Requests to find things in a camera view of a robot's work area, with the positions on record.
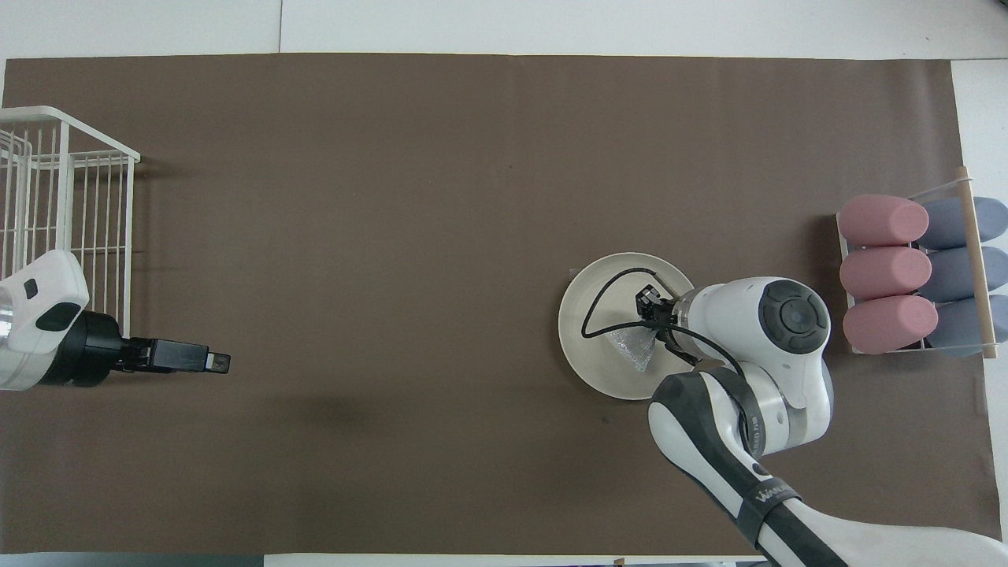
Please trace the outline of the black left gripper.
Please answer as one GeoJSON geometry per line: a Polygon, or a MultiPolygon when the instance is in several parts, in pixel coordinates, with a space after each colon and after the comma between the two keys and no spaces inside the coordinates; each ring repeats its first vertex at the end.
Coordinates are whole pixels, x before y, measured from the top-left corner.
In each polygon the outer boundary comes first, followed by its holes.
{"type": "Polygon", "coordinates": [[[144,337],[124,338],[118,321],[94,311],[82,312],[69,328],[47,370],[49,385],[96,387],[112,371],[144,369],[154,348],[154,367],[167,372],[227,374],[231,356],[208,346],[144,337]]]}

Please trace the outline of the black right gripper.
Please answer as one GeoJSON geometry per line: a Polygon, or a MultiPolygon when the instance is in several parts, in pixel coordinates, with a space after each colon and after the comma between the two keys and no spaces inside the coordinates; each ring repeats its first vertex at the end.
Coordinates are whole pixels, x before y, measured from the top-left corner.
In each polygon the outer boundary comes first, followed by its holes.
{"type": "Polygon", "coordinates": [[[655,287],[645,287],[636,294],[637,313],[654,313],[658,308],[657,320],[644,320],[642,326],[651,330],[654,340],[663,348],[669,347],[670,339],[688,339],[683,328],[687,328],[694,294],[663,298],[655,287]]]}

